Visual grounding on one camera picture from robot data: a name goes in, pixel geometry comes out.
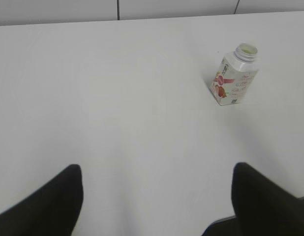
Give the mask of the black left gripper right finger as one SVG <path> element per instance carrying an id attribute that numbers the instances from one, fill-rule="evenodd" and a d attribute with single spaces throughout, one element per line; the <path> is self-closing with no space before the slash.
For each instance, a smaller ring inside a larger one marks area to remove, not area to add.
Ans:
<path id="1" fill-rule="evenodd" d="M 304 197 L 297 198 L 247 163 L 233 169 L 235 216 L 217 220 L 205 236 L 304 236 Z"/>

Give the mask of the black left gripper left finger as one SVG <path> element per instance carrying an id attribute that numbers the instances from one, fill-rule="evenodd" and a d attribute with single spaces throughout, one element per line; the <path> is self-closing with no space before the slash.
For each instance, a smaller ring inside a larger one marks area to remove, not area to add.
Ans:
<path id="1" fill-rule="evenodd" d="M 71 164 L 0 214 L 0 236 L 70 236 L 82 204 L 81 167 Z"/>

